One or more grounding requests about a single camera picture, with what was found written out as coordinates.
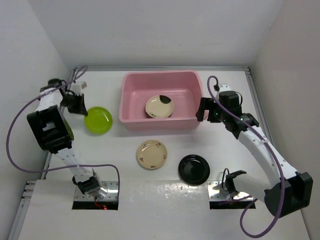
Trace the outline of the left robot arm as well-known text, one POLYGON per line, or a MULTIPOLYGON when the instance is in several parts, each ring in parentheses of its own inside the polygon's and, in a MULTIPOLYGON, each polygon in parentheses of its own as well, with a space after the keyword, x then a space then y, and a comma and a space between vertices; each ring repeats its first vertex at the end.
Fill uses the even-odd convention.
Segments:
POLYGON ((107 192, 102 189, 98 174, 92 167, 84 166, 80 154, 74 147, 74 134, 61 108, 66 107, 72 114, 88 116, 84 94, 75 93, 63 86, 64 80, 54 78, 40 89, 39 106, 27 115, 27 121, 44 151, 60 158, 73 174, 72 182, 82 194, 103 199, 107 192))

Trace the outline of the black plate front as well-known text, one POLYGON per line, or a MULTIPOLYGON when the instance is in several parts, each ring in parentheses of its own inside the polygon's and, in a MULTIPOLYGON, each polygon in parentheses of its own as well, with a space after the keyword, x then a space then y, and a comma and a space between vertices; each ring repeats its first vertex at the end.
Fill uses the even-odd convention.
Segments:
POLYGON ((199 155, 189 154, 181 159, 178 164, 178 175, 188 185, 199 186, 207 181, 210 176, 208 162, 199 155))

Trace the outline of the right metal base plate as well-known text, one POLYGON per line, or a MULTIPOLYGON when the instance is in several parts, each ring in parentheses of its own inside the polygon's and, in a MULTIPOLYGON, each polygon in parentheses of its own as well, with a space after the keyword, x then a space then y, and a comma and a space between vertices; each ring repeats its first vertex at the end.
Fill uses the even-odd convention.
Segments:
POLYGON ((245 192, 228 193, 223 190, 221 181, 208 181, 207 191, 212 202, 252 201, 254 198, 245 192))

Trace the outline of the cream plate black brushstroke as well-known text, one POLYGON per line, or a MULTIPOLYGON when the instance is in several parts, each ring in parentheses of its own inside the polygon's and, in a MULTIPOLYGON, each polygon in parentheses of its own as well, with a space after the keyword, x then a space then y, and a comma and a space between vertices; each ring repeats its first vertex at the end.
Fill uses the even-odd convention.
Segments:
POLYGON ((154 95, 145 104, 145 112, 151 118, 169 118, 174 110, 173 101, 166 95, 154 95))

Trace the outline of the lime green plate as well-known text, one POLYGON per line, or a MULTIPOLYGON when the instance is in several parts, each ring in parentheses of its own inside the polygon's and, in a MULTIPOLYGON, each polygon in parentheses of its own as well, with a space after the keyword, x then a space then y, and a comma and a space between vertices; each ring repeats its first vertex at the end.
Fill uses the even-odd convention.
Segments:
POLYGON ((87 111, 84 117, 86 128, 93 134, 103 135, 113 126, 113 117, 104 107, 94 106, 87 111))

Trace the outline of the cream floral plate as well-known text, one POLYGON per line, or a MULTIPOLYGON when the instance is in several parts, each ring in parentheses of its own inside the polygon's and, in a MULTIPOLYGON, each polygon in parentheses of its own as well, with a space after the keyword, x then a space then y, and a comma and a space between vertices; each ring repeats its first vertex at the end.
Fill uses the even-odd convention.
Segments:
POLYGON ((168 158, 166 146, 158 140, 146 140, 136 151, 137 162, 146 170, 161 168, 168 158))

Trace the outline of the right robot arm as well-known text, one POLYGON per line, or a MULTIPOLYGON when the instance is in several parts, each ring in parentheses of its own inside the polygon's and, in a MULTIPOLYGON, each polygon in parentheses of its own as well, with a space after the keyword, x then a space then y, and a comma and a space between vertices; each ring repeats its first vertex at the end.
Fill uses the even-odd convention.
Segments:
POLYGON ((243 113, 238 94, 233 90, 218 93, 218 100, 202 97, 196 118, 223 123, 225 128, 243 144, 267 176, 266 181, 254 178, 244 170, 228 174, 224 191, 228 195, 245 192, 265 203, 273 216, 283 217, 310 204, 313 179, 291 166, 269 142, 259 122, 250 113, 243 113))

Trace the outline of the metal base plate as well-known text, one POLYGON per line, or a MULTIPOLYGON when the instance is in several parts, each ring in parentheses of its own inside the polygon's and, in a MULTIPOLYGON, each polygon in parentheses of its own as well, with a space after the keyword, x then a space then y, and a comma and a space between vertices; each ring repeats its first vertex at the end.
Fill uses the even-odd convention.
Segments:
POLYGON ((221 181, 208 181, 207 191, 212 202, 252 201, 254 198, 245 192, 228 193, 223 190, 221 181))
MULTIPOLYGON (((101 188, 97 193, 99 202, 116 202, 118 200, 119 183, 117 181, 102 181, 101 188)), ((82 194, 78 187, 75 189, 75 202, 93 202, 95 197, 89 194, 82 194)))

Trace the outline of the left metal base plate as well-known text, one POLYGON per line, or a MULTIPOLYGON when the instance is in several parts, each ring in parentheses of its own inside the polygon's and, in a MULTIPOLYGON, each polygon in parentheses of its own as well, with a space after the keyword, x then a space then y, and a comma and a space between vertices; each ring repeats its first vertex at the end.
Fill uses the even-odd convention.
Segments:
MULTIPOLYGON (((101 188, 97 193, 99 202, 116 202, 118 200, 119 183, 117 181, 102 181, 101 188)), ((75 202, 93 202, 95 197, 89 194, 82 194, 78 187, 75 189, 75 202)))

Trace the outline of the pink plastic bin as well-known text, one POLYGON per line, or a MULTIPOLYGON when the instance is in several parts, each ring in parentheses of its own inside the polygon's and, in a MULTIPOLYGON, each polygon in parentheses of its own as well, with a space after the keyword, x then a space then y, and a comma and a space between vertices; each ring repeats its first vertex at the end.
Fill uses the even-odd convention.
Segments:
POLYGON ((131 131, 195 129, 196 112, 203 97, 200 76, 193 70, 130 72, 123 78, 119 120, 131 131), (167 118, 151 118, 146 102, 164 95, 174 104, 167 118))

